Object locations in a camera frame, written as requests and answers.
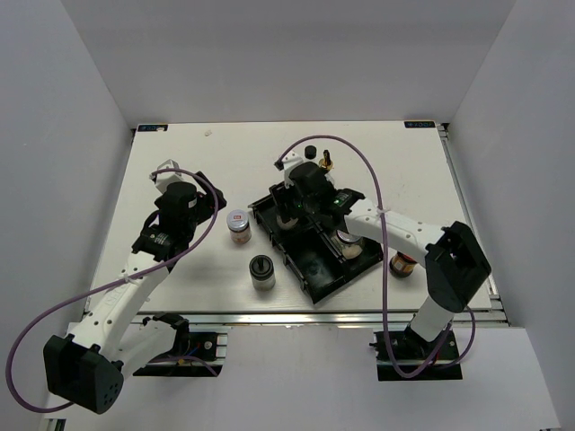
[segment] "black cap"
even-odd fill
[[[267,280],[273,275],[273,262],[263,254],[256,256],[250,262],[250,274],[256,280]]]
[[[305,148],[305,158],[308,160],[313,160],[317,156],[317,148],[313,145],[308,145]]]

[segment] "black tray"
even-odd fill
[[[326,230],[312,215],[300,218],[297,225],[285,231],[277,223],[278,210],[271,195],[250,205],[257,223],[270,235],[273,247],[283,255],[284,265],[291,268],[302,290],[313,303],[373,267],[383,259],[381,246],[364,239],[363,251],[347,260],[332,243],[334,232]]]

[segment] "white wall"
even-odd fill
[[[58,0],[0,6],[0,364],[23,326],[87,289],[102,246],[130,134]],[[16,384],[47,395],[42,348],[78,318],[61,312],[19,351]],[[2,428],[33,430],[40,417],[0,385]]]
[[[456,113],[457,171],[511,321],[575,429],[575,4],[519,0]]]
[[[450,121],[515,0],[63,0],[130,126]]]

